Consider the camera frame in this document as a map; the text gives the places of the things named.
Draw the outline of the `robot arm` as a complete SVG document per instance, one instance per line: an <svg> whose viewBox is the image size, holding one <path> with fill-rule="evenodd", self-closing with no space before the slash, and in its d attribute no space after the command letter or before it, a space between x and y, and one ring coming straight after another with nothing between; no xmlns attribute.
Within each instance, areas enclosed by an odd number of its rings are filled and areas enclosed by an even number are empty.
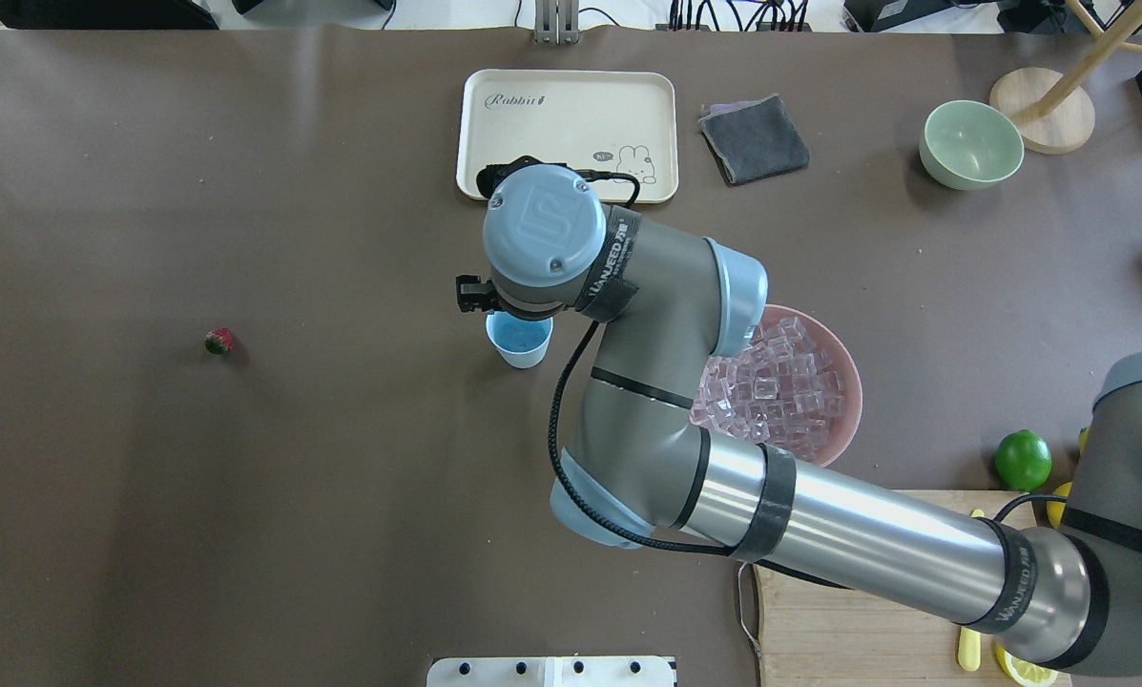
<svg viewBox="0 0 1142 687"><path fill-rule="evenodd" d="M1018 531L690 421L711 356L749 344L769 281L753 257L602 203L605 171L491 164L490 278L463 312L604 326L569 448L550 413L566 528L717 555L933 614L1063 673L1142 676L1142 351L1109 369L1059 528Z"/></svg>

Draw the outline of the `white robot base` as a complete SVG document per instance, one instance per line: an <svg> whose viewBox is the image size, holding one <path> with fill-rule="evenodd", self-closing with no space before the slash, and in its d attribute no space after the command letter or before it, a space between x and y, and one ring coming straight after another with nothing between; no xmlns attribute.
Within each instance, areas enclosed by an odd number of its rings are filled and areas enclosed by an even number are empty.
<svg viewBox="0 0 1142 687"><path fill-rule="evenodd" d="M678 686L665 656L445 657L432 662L426 686Z"/></svg>

